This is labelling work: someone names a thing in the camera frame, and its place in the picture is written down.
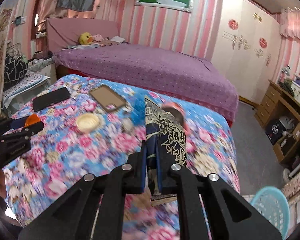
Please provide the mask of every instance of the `beige bowl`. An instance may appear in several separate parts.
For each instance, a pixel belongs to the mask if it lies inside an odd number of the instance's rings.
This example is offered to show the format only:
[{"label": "beige bowl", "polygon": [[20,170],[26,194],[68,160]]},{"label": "beige bowl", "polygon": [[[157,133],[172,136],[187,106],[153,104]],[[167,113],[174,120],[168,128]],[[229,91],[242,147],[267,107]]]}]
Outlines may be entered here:
[{"label": "beige bowl", "polygon": [[80,115],[76,120],[78,129],[83,133],[90,133],[98,127],[99,118],[92,113]]}]

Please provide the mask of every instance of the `gray floor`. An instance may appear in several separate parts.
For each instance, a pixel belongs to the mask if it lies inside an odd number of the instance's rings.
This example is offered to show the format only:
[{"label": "gray floor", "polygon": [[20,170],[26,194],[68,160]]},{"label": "gray floor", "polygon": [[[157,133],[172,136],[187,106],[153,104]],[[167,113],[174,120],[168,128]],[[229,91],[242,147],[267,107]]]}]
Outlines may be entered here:
[{"label": "gray floor", "polygon": [[237,169],[242,195],[255,194],[264,186],[282,188],[283,167],[251,106],[239,103],[231,128],[237,149]]}]

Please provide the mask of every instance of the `floral tablecloth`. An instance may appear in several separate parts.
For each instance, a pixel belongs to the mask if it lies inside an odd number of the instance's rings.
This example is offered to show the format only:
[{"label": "floral tablecloth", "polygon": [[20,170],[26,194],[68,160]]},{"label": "floral tablecloth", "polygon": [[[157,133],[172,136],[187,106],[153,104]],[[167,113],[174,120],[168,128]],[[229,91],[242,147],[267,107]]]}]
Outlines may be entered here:
[{"label": "floral tablecloth", "polygon": [[[118,112],[106,114],[89,91],[106,84],[127,100]],[[4,168],[6,199],[22,226],[29,224],[87,173],[108,174],[140,150],[145,126],[128,127],[136,94],[148,94],[161,105],[180,104],[190,134],[186,138],[187,167],[193,172],[219,174],[239,192],[236,151],[229,126],[220,114],[203,106],[141,88],[100,79],[69,75],[41,94],[67,87],[71,98],[37,112],[45,127],[31,138],[32,150]],[[94,112],[100,122],[90,134],[81,134],[76,118]],[[33,113],[32,101],[14,118]],[[122,239],[179,239],[177,202],[152,207],[148,188],[143,195],[127,195]]]}]

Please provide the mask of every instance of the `blue plastic basket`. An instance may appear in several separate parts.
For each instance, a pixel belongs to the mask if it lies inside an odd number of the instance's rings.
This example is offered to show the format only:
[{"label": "blue plastic basket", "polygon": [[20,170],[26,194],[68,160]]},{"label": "blue plastic basket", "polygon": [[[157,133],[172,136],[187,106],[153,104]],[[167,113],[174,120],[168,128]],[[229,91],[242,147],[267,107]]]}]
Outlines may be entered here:
[{"label": "blue plastic basket", "polygon": [[290,209],[286,197],[275,187],[264,187],[259,190],[251,201],[258,210],[281,233],[285,239],[289,229]]}]

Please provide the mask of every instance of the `red paper-cut sticker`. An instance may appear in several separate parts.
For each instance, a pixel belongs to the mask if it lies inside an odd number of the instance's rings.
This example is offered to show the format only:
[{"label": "red paper-cut sticker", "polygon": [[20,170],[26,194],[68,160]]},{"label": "red paper-cut sticker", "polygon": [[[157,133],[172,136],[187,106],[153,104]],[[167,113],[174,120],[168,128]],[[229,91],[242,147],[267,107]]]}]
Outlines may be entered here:
[{"label": "red paper-cut sticker", "polygon": [[230,27],[231,30],[237,30],[238,27],[239,27],[239,24],[238,24],[238,22],[236,20],[230,20],[228,22],[228,25],[229,25],[229,27]]},{"label": "red paper-cut sticker", "polygon": [[260,44],[260,47],[263,49],[265,49],[268,46],[268,43],[264,38],[260,38],[259,44]]}]

